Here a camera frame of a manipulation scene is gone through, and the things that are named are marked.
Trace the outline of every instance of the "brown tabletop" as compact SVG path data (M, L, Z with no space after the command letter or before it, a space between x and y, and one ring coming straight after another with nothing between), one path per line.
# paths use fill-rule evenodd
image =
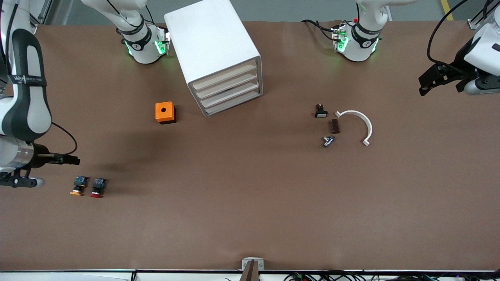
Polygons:
M498 269L500 94L419 95L435 25L389 22L353 63L305 23L246 22L264 96L213 117L174 53L141 65L112 26L40 26L53 120L81 165L0 188L0 269ZM450 62L471 36L445 22L432 53ZM164 101L177 123L155 121ZM371 119L371 144L348 115L323 148L345 110ZM56 127L37 142L73 145ZM70 195L77 175L109 179L104 198Z

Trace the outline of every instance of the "orange box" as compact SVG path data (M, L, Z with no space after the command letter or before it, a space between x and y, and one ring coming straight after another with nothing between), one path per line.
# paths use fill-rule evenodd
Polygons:
M171 101L158 102L154 112L156 113L156 121L162 125L177 122L176 107Z

